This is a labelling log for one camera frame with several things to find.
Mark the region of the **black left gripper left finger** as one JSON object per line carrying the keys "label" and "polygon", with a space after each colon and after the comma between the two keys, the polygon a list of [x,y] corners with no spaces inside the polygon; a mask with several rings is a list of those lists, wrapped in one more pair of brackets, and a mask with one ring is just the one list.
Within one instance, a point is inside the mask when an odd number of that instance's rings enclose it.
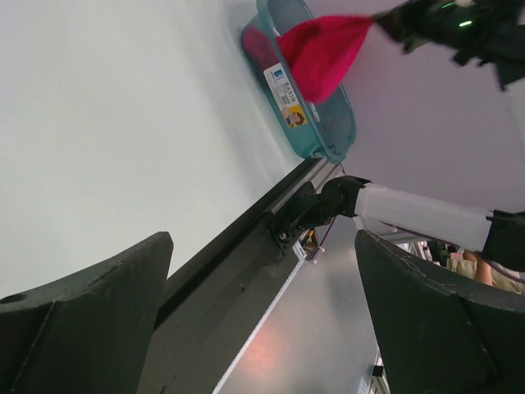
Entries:
{"label": "black left gripper left finger", "polygon": [[158,232],[1,300],[3,393],[135,393],[171,262]]}

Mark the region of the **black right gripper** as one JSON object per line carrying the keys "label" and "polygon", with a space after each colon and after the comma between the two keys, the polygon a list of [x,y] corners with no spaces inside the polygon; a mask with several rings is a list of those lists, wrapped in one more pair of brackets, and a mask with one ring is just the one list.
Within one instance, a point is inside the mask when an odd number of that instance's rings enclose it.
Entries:
{"label": "black right gripper", "polygon": [[502,90],[524,79],[523,0],[417,0],[375,14],[372,19],[405,54],[433,43],[455,51],[465,66],[493,64]]}

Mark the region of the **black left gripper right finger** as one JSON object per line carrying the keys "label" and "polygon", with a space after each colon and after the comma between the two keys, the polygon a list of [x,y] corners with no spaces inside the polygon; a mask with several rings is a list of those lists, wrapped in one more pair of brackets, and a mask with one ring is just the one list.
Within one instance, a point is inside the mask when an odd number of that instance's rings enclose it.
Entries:
{"label": "black left gripper right finger", "polygon": [[522,393],[524,298],[402,250],[355,238],[358,269],[393,393]]}

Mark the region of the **red t shirt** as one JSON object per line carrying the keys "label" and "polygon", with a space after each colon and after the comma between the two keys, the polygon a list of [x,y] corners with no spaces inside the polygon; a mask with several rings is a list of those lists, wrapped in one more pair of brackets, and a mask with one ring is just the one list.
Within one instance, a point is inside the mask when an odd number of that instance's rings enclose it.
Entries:
{"label": "red t shirt", "polygon": [[320,16],[276,39],[304,99],[323,103],[335,93],[373,24],[370,16]]}

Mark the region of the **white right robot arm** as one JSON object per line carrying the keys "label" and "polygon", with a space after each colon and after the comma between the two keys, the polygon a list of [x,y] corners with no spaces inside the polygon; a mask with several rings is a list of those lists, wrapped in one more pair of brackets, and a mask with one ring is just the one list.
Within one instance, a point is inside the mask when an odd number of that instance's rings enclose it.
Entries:
{"label": "white right robot arm", "polygon": [[[463,66],[477,58],[495,67],[514,116],[524,129],[524,4],[521,1],[407,1],[373,16],[324,16],[285,36],[300,42],[293,72],[310,98],[332,92],[357,55],[370,25],[379,25],[406,53],[427,43],[454,50]],[[271,223],[285,242],[296,231],[324,226],[337,216],[372,218],[413,234],[478,253],[514,271],[524,267],[524,216],[480,212],[404,193],[353,176],[328,181],[320,192],[291,199]]]}

